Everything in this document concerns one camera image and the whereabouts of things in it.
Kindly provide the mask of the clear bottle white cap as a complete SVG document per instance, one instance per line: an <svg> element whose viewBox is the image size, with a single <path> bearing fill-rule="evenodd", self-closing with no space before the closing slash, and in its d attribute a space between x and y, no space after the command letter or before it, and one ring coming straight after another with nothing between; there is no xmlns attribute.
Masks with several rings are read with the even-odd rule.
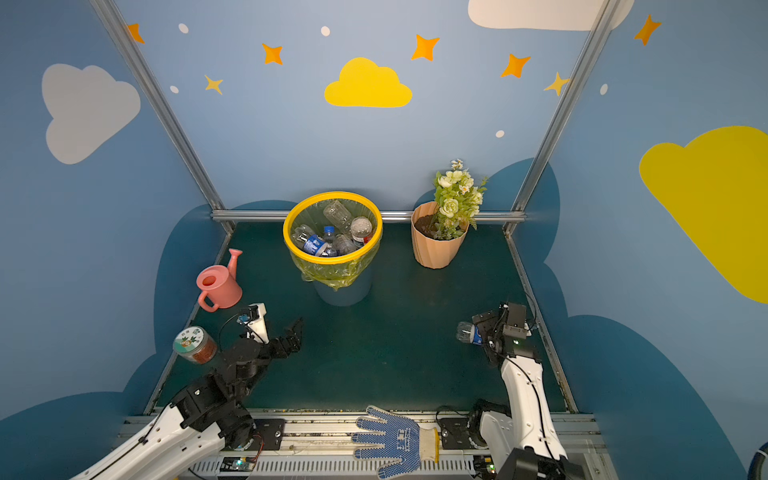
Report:
<svg viewBox="0 0 768 480"><path fill-rule="evenodd" d="M339 256L344 256L356 252L359 246L347 235L339 234L334 239L333 248Z"/></svg>

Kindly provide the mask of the small bottle blue cap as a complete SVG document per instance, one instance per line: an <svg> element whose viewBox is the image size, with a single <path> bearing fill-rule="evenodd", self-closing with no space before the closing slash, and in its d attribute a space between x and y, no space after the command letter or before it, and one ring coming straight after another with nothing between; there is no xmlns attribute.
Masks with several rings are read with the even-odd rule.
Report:
<svg viewBox="0 0 768 480"><path fill-rule="evenodd" d="M325 243L331 247L336 249L336 239L337 239L337 230L336 227L333 225L327 225L323 229L323 240Z"/></svg>

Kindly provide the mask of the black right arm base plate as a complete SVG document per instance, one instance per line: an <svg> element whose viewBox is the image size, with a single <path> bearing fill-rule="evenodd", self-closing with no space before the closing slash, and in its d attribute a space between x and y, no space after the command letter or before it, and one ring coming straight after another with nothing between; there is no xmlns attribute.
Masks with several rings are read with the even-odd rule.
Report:
<svg viewBox="0 0 768 480"><path fill-rule="evenodd" d="M467 417L444 417L437 420L443 450L473 450L478 448L472 438Z"/></svg>

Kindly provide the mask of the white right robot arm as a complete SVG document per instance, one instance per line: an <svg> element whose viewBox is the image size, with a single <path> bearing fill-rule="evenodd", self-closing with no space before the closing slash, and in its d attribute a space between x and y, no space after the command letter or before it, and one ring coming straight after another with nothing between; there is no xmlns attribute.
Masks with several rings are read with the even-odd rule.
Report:
<svg viewBox="0 0 768 480"><path fill-rule="evenodd" d="M503 302L472 317L473 342L500 373L508 396L503 406L475 403L468 420L472 441L489 450L496 479L583 479L555 431L543 367L529 343L527 308Z"/></svg>

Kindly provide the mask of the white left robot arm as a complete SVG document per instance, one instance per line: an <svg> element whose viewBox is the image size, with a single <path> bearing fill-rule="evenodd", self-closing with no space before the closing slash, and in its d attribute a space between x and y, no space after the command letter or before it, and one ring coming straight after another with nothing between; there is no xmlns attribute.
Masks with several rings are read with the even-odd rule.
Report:
<svg viewBox="0 0 768 480"><path fill-rule="evenodd" d="M173 479L208 455L247 449L259 435L244 401L272 361L301 349L303 327L298 319L271 340L253 331L242 334L147 426L75 477Z"/></svg>

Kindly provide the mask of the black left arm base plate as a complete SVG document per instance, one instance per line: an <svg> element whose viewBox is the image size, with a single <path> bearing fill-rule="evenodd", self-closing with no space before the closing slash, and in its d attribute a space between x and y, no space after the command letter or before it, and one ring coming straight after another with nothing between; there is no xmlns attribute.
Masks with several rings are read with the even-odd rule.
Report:
<svg viewBox="0 0 768 480"><path fill-rule="evenodd" d="M278 451L281 448L286 421L282 418L254 420L254 444L261 451Z"/></svg>

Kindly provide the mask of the crushed clear bottle red label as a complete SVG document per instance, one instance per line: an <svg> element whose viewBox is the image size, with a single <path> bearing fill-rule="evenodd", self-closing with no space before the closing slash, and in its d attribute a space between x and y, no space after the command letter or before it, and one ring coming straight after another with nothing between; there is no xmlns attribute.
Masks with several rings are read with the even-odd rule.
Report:
<svg viewBox="0 0 768 480"><path fill-rule="evenodd" d="M374 233L373 223L365 216L355 217L350 224L350 235L352 240L366 244L372 238Z"/></svg>

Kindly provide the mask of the crushed bottle blue label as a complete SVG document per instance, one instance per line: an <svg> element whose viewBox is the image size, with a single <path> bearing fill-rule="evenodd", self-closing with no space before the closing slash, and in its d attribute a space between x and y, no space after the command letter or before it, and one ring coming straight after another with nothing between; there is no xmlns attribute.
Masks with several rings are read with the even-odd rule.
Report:
<svg viewBox="0 0 768 480"><path fill-rule="evenodd" d="M465 344L481 346L483 339L477 326L469 322L460 322L457 325L456 338Z"/></svg>

